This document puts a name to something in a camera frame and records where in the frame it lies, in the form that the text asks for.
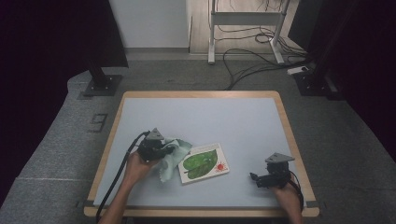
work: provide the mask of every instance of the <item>black metal base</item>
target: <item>black metal base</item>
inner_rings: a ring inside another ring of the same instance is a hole
[[[83,92],[84,96],[113,96],[119,86],[122,75],[106,75],[107,85],[97,87],[93,80],[88,84],[87,89]]]
[[[332,94],[326,81],[314,81],[312,74],[295,74],[294,79],[302,96],[329,96]]]

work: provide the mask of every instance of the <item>green leaf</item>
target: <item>green leaf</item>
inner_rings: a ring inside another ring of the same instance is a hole
[[[188,157],[183,161],[183,166],[188,170],[187,177],[195,179],[207,175],[218,162],[218,153],[216,150],[203,152]]]

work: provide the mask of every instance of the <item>the very hungry caterpillar book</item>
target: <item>the very hungry caterpillar book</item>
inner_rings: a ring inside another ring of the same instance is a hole
[[[219,143],[191,149],[178,164],[182,184],[230,172]]]

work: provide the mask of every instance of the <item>cloth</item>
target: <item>cloth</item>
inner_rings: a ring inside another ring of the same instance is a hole
[[[165,138],[164,147],[174,147],[175,149],[161,161],[160,179],[163,183],[172,178],[175,168],[189,154],[192,144],[181,139]]]

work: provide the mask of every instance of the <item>metal frame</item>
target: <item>metal frame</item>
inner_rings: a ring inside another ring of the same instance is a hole
[[[210,38],[209,38],[209,64],[215,63],[215,25],[274,25],[276,27],[274,38],[270,41],[271,49],[279,64],[285,61],[277,46],[280,31],[285,21],[290,0],[285,0],[281,12],[216,12],[216,0],[212,0],[210,13]]]

